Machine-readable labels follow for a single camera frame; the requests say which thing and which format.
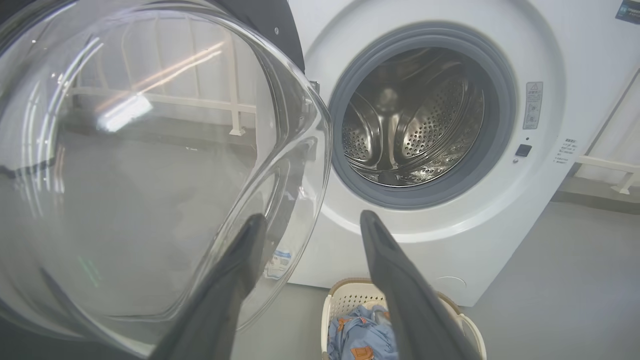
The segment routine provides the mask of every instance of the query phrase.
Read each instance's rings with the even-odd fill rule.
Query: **laundry basket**
[[[438,293],[440,301],[449,312],[451,318],[460,326],[465,336],[476,346],[483,360],[486,360],[486,349],[480,330],[473,321],[462,313],[460,308],[448,297]],[[387,307],[385,294],[382,293],[370,279],[352,278],[339,281],[333,285],[329,295],[324,300],[322,310],[322,329],[320,331],[320,347],[322,349],[323,360],[329,359],[326,351],[328,342],[328,331],[331,321],[338,316],[345,316],[352,312],[359,305],[366,302],[380,302],[380,305]]]

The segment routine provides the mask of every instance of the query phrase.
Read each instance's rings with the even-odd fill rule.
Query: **front-loading washing machine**
[[[369,209],[436,289],[473,306],[640,63],[617,0],[289,3],[333,120],[300,284],[368,276]]]
[[[640,60],[613,0],[0,5],[0,315],[139,356],[253,213],[240,327],[365,209],[473,305]]]

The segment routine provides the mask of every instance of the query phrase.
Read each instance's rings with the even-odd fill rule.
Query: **laundry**
[[[358,306],[329,325],[327,353],[331,360],[397,360],[396,338],[387,310]]]

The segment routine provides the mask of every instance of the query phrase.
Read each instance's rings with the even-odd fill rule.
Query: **open washing machine door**
[[[330,167],[286,1],[1,8],[0,314],[146,356],[261,214],[249,324],[300,259]]]

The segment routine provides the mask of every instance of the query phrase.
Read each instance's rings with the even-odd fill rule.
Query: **gray rubber seal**
[[[356,173],[342,149],[342,121],[351,96],[374,68],[391,56],[421,47],[444,47],[475,60],[482,69],[474,81],[490,81],[485,94],[483,126],[467,155],[443,176],[425,184],[394,188],[373,183]],[[448,23],[415,24],[390,33],[360,53],[344,71],[329,102],[333,119],[333,169],[351,191],[373,204],[394,209],[419,209],[451,200],[480,181],[502,156],[516,111],[516,91],[507,61],[474,31]]]

